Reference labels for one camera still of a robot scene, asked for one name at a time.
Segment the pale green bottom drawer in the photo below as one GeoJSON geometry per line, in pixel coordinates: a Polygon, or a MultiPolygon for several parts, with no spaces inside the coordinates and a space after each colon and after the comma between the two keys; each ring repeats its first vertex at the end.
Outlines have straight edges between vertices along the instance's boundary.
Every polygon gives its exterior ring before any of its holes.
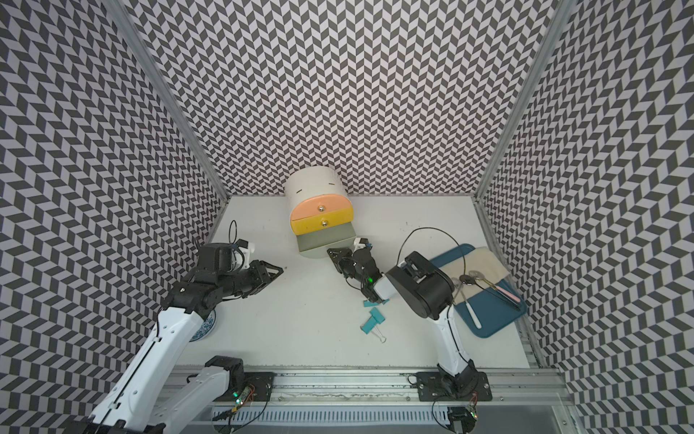
{"type": "Polygon", "coordinates": [[[299,253],[309,259],[321,259],[327,256],[328,249],[348,248],[354,244],[356,232],[351,222],[313,233],[296,236],[299,253]]]}

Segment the yellow drawer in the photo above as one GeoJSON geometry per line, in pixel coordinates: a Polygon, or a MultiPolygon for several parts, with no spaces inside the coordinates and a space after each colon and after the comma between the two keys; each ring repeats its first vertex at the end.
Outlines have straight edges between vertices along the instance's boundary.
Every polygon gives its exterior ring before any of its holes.
{"type": "Polygon", "coordinates": [[[353,218],[354,210],[352,208],[343,208],[329,213],[319,213],[315,216],[293,220],[290,225],[295,235],[305,235],[342,224],[348,224],[353,218]]]}

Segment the green binder clip top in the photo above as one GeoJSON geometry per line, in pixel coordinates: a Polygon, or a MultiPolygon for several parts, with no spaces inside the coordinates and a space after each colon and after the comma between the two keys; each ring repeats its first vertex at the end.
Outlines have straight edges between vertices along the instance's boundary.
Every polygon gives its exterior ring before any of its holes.
{"type": "Polygon", "coordinates": [[[363,300],[363,307],[379,307],[387,304],[390,300],[383,300],[381,302],[371,302],[369,300],[363,300]]]}

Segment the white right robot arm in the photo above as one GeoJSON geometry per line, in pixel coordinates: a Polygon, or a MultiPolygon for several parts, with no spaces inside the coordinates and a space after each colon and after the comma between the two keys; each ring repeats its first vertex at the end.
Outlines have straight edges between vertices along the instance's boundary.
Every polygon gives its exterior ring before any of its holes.
{"type": "Polygon", "coordinates": [[[346,281],[370,303],[401,297],[408,307],[433,327],[437,368],[447,379],[467,384],[478,374],[475,362],[459,342],[454,320],[455,284],[417,251],[383,273],[372,257],[372,244],[357,238],[351,247],[329,248],[327,255],[346,281]]]}

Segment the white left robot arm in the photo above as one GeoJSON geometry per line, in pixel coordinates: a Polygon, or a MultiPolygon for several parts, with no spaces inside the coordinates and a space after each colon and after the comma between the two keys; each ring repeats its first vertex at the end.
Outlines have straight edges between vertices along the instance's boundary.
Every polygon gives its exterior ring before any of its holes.
{"type": "Polygon", "coordinates": [[[240,358],[215,356],[162,406],[157,398],[191,339],[223,302],[254,296],[283,269],[254,260],[254,247],[210,243],[196,265],[169,290],[151,334],[129,367],[90,416],[66,426],[67,433],[179,433],[225,394],[238,403],[250,395],[240,358]]]}

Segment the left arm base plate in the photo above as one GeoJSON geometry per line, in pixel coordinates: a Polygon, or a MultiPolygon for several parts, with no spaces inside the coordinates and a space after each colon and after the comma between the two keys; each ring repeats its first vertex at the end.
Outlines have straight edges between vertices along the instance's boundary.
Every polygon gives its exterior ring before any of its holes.
{"type": "Polygon", "coordinates": [[[274,390],[276,374],[273,372],[251,372],[245,374],[244,381],[236,390],[229,390],[216,398],[216,403],[267,403],[274,390]]]}

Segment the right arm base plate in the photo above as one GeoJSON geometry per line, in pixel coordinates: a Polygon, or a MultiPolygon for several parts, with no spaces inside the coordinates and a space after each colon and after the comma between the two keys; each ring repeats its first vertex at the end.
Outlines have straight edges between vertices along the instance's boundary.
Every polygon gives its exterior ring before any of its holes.
{"type": "Polygon", "coordinates": [[[461,373],[457,377],[441,372],[417,372],[415,388],[419,401],[472,401],[488,403],[493,400],[491,385],[484,372],[461,373]]]}

